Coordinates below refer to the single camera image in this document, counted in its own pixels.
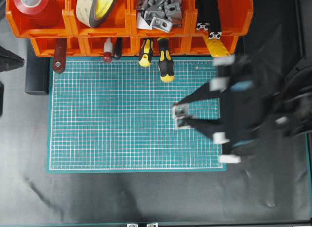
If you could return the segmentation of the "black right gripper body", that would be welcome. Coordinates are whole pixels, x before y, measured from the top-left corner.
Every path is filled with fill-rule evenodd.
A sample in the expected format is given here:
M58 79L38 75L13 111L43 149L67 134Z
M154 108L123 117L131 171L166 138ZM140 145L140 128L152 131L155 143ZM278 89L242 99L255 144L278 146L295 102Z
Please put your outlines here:
M213 141L222 145L220 163L237 164L242 157L234 150L259 137L274 95L268 91L264 75L247 56L216 57L213 66L219 77L212 79L212 90L219 91L220 117L224 124L223 131L213 135Z

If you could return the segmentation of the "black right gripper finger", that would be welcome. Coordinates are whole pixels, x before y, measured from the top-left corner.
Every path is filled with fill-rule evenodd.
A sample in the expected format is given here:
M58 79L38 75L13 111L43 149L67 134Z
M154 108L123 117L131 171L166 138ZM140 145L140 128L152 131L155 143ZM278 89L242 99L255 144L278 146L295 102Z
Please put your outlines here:
M228 143L230 141L226 137L225 124L220 120L187 118L186 123L214 143Z
M229 81L228 77L213 78L179 101L179 105L215 98L224 99Z

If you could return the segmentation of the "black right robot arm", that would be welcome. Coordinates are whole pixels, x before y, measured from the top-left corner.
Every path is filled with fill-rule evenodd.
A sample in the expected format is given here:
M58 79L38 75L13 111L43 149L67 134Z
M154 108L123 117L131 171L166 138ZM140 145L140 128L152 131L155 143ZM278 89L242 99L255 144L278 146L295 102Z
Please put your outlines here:
M266 91L264 76L251 65L247 56L231 55L223 43L206 43L217 68L218 77L200 86L172 107L175 127L193 128L222 146L220 163L237 164L243 157L234 149L254 142L261 127L269 122L294 137L312 130L312 78L300 71L277 92ZM219 119L198 119L188 114L189 104L218 99Z

